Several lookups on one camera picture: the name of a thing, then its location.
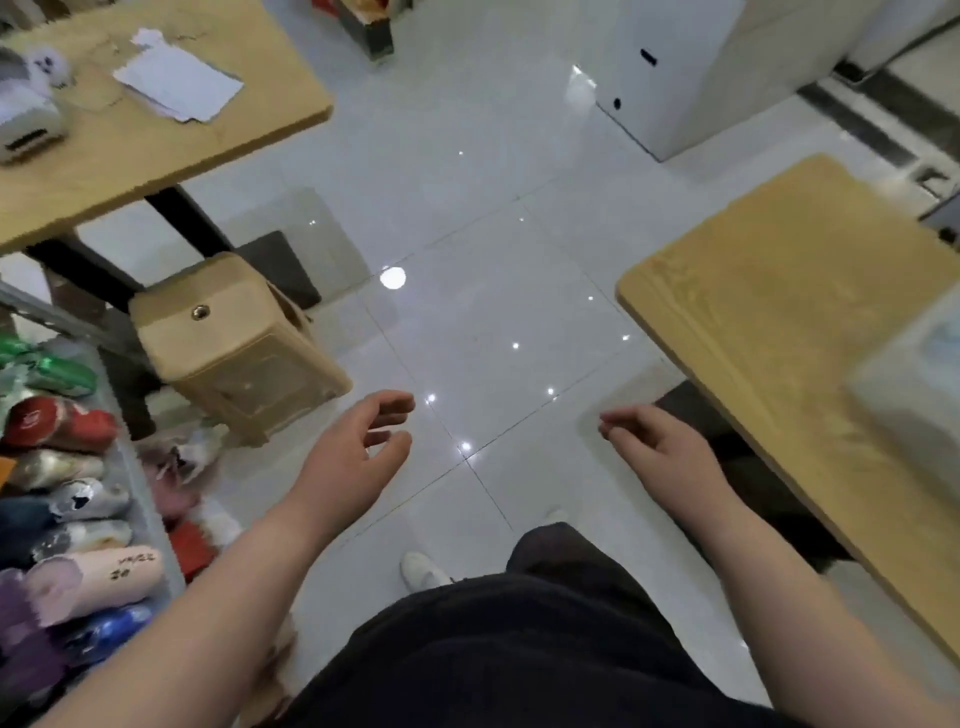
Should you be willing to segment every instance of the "wooden tabletop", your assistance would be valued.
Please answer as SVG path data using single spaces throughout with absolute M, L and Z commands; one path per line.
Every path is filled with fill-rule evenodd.
M 960 280 L 960 256 L 807 159 L 628 271 L 617 298 L 960 663 L 960 507 L 846 392 Z
M 163 118 L 118 93 L 109 71 L 135 53 L 129 39 L 140 27 L 164 31 L 169 42 L 237 76 L 244 88 L 209 124 Z M 132 0 L 5 42 L 21 51 L 57 48 L 73 63 L 78 86 L 71 96 L 58 95 L 68 136 L 0 167 L 0 254 L 320 124 L 333 111 L 333 100 L 260 0 Z M 111 94 L 121 98 L 104 109 Z

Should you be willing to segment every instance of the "white sneaker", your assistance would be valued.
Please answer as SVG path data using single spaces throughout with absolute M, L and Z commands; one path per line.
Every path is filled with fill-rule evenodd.
M 540 525 L 553 525 L 554 523 L 570 523 L 570 517 L 563 508 L 554 508 L 540 522 Z
M 407 551 L 403 554 L 400 559 L 400 576 L 403 577 L 410 594 L 453 583 L 453 579 L 434 564 L 429 556 L 419 551 Z

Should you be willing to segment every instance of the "right hand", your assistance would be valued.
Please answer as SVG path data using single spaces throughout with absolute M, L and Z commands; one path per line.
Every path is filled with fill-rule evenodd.
M 363 516 L 410 454 L 412 438 L 403 425 L 416 406 L 409 392 L 381 390 L 344 412 L 317 440 L 300 475 L 280 502 L 290 521 L 322 544 Z M 383 445 L 370 457 L 367 448 Z
M 600 414 L 600 434 L 671 518 L 700 537 L 746 510 L 703 435 L 652 404 Z

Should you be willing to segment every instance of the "white box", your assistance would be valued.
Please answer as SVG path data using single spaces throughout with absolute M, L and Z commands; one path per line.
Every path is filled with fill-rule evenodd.
M 624 0 L 585 70 L 600 107 L 665 160 L 829 74 L 882 3 Z

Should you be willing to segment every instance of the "white device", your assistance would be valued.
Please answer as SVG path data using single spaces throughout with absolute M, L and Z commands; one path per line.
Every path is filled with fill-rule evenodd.
M 49 51 L 42 51 L 40 57 L 49 58 Z M 65 64 L 59 57 L 49 65 L 50 70 L 43 70 L 14 51 L 0 48 L 0 162 L 17 159 L 66 135 L 63 116 L 50 98 L 49 86 L 54 65 L 62 78 Z
M 828 75 L 882 2 L 609 0 L 582 67 L 600 108 L 664 161 Z

